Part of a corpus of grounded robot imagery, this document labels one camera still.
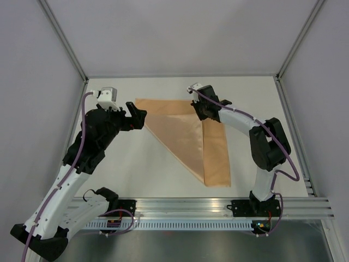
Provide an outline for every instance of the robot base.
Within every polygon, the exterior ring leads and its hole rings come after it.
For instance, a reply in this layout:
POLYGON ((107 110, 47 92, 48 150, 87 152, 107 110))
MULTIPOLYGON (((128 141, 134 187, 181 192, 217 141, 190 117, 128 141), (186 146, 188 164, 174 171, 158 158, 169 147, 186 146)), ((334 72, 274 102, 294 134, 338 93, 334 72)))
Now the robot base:
POLYGON ((250 199, 232 200, 227 208, 233 212, 234 217, 269 217, 269 212, 273 217, 279 217, 281 207, 275 196, 266 201, 259 201, 250 192, 250 199))

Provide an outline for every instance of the folded cloth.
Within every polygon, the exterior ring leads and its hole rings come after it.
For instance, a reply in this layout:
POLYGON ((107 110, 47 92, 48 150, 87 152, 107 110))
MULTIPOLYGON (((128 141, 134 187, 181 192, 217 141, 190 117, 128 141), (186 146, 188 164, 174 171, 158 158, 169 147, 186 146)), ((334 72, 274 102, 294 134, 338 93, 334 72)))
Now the folded cloth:
POLYGON ((136 99, 147 110, 146 128, 207 187, 230 187, 227 140, 222 123, 200 121, 189 100, 136 99))

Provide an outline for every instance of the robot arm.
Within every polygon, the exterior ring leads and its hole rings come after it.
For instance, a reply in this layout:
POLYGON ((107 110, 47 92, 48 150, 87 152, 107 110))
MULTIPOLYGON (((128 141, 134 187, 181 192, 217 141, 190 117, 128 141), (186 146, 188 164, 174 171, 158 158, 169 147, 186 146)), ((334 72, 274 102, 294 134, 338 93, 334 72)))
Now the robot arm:
POLYGON ((147 114, 132 102, 126 102, 131 113, 131 117, 126 117, 126 112, 116 104, 115 88, 105 87, 94 91, 93 95, 97 97, 98 104, 96 109, 85 115, 85 126, 82 126, 85 133, 79 132, 68 148, 57 179, 38 209, 24 224, 14 225, 11 230, 12 236, 24 244, 28 243, 31 250, 48 261, 56 260, 69 240, 90 220, 116 209, 118 195, 101 188, 86 203, 64 215, 78 189, 105 157, 105 150, 114 137, 120 131, 142 129, 147 114))
MULTIPOLYGON (((207 118, 221 122, 228 126, 234 127, 250 138, 251 153, 254 162, 257 165, 257 175, 255 185, 250 193, 250 204, 253 206, 255 213, 263 206, 263 202, 273 198, 271 192, 275 170, 286 161, 286 157, 274 141, 268 141, 269 135, 251 116, 241 114, 240 111, 228 100, 219 101, 212 86, 202 86, 194 84, 188 87, 188 92, 192 93, 192 106, 194 107, 200 120, 207 118), (203 96, 219 103, 214 104, 203 96)), ((291 153, 290 144, 287 141, 285 132, 280 121, 276 118, 270 120, 260 120, 276 136, 287 153, 291 153)))

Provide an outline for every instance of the gray wall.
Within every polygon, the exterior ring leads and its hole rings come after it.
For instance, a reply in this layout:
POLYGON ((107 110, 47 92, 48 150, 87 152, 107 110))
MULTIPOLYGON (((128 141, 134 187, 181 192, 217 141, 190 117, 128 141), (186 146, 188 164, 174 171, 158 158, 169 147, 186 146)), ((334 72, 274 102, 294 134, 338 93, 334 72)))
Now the gray wall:
POLYGON ((35 0, 0 3, 1 261, 55 179, 82 81, 35 0))
POLYGON ((349 1, 327 1, 285 77, 318 194, 349 247, 349 1))
POLYGON ((316 0, 48 0, 93 76, 276 73, 316 0))

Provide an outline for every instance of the black mounting bracket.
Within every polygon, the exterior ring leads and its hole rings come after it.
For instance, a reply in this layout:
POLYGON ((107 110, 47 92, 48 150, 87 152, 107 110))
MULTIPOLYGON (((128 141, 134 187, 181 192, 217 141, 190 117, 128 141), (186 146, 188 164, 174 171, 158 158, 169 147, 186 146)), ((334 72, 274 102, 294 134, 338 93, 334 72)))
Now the black mounting bracket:
POLYGON ((250 192, 250 199, 232 200, 227 208, 233 212, 234 217, 269 217, 269 212, 273 217, 281 215, 280 203, 275 196, 266 201, 259 201, 250 192))
MULTIPOLYGON (((135 216, 135 212, 136 212, 136 203, 137 201, 134 199, 119 199, 117 202, 117 205, 115 206, 114 209, 125 209, 127 211, 129 211, 133 216, 135 216)), ((122 213, 123 217, 130 217, 129 214, 127 214, 126 212, 122 213)), ((110 213, 107 214, 105 217, 119 217, 119 212, 114 212, 114 213, 110 213)))

